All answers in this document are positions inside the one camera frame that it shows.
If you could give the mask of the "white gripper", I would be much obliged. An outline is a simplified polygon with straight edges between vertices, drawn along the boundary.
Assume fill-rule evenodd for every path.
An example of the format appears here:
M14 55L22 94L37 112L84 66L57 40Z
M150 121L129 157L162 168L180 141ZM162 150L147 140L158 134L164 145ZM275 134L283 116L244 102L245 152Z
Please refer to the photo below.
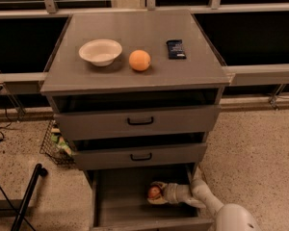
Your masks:
M193 196L188 185L179 185L176 183L165 183L161 181L154 181L150 184L153 189L158 189L163 192L164 197L148 198L147 201L151 205L164 205L168 202L170 204L186 203L191 204L193 202Z

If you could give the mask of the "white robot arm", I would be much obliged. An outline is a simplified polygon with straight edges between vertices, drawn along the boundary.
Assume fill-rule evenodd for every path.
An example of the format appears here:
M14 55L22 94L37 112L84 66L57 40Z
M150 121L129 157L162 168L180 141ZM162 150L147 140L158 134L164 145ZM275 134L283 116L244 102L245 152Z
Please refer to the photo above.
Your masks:
M223 204L210 190L202 170L197 167L187 185L154 181L147 191L152 205L185 203L206 208L214 220L215 231L262 231L253 215L243 206Z

